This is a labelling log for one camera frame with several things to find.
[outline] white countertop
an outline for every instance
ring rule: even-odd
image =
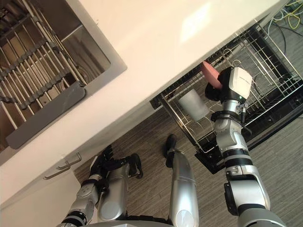
[[[80,2],[127,70],[0,166],[1,204],[68,154],[85,149],[97,153],[122,136],[153,113],[149,100],[155,95],[286,1]]]

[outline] wire rack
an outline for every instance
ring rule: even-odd
[[[85,86],[104,71],[81,43],[82,26],[65,38],[64,46],[30,1],[9,1],[0,18],[0,112],[11,123],[1,117],[3,134],[19,129],[76,81]]]
[[[252,86],[247,99],[247,126],[303,85],[302,76],[259,24],[236,37],[208,57],[207,61],[219,72],[233,66],[245,69],[252,76]],[[200,66],[197,66],[157,97],[198,152],[204,154],[217,150],[214,122],[210,117],[212,113],[222,110],[220,101],[214,102],[205,97],[206,85],[207,81],[200,71]],[[210,110],[209,114],[198,122],[178,103],[178,100],[192,89],[196,90]]]

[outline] dishwasher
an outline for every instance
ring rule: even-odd
[[[0,5],[2,151],[20,148],[126,66],[98,26],[85,27],[64,0]]]
[[[247,99],[244,132],[249,150],[269,138],[303,113],[303,78],[264,28],[256,23],[206,60],[218,72],[241,67],[252,76]],[[222,109],[220,101],[210,101],[204,91],[207,81],[200,64],[150,101],[154,109],[163,106],[196,148],[196,158],[213,174],[223,169],[211,114]],[[209,109],[195,121],[178,100],[194,89]]]

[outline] black cable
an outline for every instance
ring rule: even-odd
[[[280,26],[280,25],[278,25],[276,22],[273,22],[273,25],[274,25],[274,26],[277,26],[277,27],[279,27],[279,28],[287,29],[287,30],[292,31],[292,32],[296,33],[297,35],[303,37],[302,34],[300,34],[300,33],[296,32],[296,31],[292,30],[291,28],[287,28],[287,27]]]
[[[280,30],[281,34],[282,34],[282,37],[283,37],[283,41],[284,41],[284,51],[283,51],[283,54],[286,55],[286,38],[285,38],[285,35],[281,29],[281,27],[276,23],[276,22],[273,22],[273,24],[275,26],[277,26],[277,28]]]

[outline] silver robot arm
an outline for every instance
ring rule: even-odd
[[[217,90],[214,95],[206,88],[205,94],[212,100],[219,99],[223,105],[223,111],[214,113],[212,120],[215,121],[216,140],[226,167],[228,183],[224,184],[224,189],[228,211],[239,216],[239,227],[285,227],[282,220],[270,211],[268,193],[241,134],[252,78],[241,68],[229,67],[220,73],[218,80],[222,90]]]
[[[100,194],[107,190],[107,170],[104,165],[112,160],[112,148],[108,146],[102,154],[96,156],[90,166],[89,178],[81,184],[75,202],[67,216],[57,227],[79,227],[87,225],[94,214],[94,207]]]

